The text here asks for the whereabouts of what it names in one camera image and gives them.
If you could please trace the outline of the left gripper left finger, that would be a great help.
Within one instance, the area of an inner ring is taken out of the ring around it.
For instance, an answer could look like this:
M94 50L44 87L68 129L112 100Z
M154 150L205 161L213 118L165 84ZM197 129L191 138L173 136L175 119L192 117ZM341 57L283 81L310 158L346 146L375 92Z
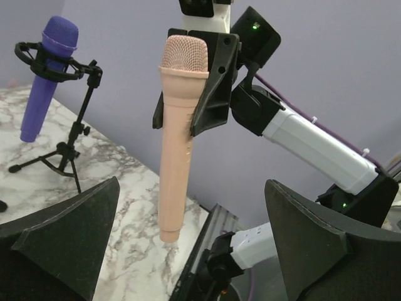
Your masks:
M1 224L1 300L93 300L119 195L111 177Z

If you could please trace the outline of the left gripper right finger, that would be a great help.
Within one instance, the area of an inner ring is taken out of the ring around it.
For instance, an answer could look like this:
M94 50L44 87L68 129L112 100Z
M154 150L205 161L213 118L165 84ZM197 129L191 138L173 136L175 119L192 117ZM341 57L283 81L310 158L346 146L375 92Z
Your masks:
M264 188L289 300L400 300L400 233L316 204L276 180Z

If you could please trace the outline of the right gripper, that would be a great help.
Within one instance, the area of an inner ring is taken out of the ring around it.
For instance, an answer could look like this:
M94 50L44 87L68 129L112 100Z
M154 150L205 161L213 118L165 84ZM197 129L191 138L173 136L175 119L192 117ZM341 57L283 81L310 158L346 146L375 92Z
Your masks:
M261 69L281 43L279 33L253 7L231 23L230 5L181 5L182 25L168 35L183 34L204 40L209 77L195 108L192 136L227 123L236 69ZM237 59L239 44L241 49Z

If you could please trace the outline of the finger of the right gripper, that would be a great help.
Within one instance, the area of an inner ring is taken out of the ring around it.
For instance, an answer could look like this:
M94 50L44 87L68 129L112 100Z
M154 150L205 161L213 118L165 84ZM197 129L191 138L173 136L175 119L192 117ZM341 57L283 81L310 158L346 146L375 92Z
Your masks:
M155 112L152 118L152 128L153 129L161 129L163 126L163 117L164 117L164 94L160 93L159 100L157 102L157 106L155 108Z

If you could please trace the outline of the beige microphone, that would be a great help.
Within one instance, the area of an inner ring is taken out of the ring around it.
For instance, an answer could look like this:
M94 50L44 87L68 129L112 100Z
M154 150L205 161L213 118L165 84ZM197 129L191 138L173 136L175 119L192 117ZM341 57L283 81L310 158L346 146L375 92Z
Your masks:
M173 243L179 239L184 220L192 156L190 126L209 77L206 42L191 36L169 36L159 72L163 134L158 219L160 239Z

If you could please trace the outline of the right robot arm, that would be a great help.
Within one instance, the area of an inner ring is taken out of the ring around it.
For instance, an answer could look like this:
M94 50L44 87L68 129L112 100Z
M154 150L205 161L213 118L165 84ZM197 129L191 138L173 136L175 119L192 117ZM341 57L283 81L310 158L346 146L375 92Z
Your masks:
M275 180L265 184L269 221L242 231L215 206L172 300L222 300L233 278L277 258L288 300L399 300L400 233L383 229L398 181L305 117L258 70L281 42L253 8L230 22L230 1L181 1L183 28L170 29L153 127L162 129L160 239L178 240L195 136L227 122L281 146L333 185L316 201Z

